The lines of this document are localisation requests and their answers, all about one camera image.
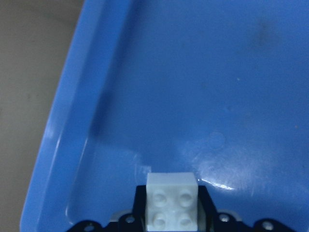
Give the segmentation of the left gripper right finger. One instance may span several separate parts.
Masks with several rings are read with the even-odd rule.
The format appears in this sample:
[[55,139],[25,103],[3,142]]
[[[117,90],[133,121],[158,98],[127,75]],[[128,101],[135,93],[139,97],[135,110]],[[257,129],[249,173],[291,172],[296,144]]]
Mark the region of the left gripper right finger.
[[271,219],[257,220],[252,226],[245,224],[236,213],[217,210],[206,186],[198,186],[197,230],[199,232],[293,232],[285,224]]

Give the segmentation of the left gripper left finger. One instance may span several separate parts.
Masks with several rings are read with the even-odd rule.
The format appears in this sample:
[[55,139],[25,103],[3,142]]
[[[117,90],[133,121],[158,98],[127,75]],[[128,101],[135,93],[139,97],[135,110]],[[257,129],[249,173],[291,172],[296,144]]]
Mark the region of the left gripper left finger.
[[107,226],[101,226],[96,221],[83,220],[76,223],[68,232],[145,232],[146,186],[136,187],[132,211],[123,213]]

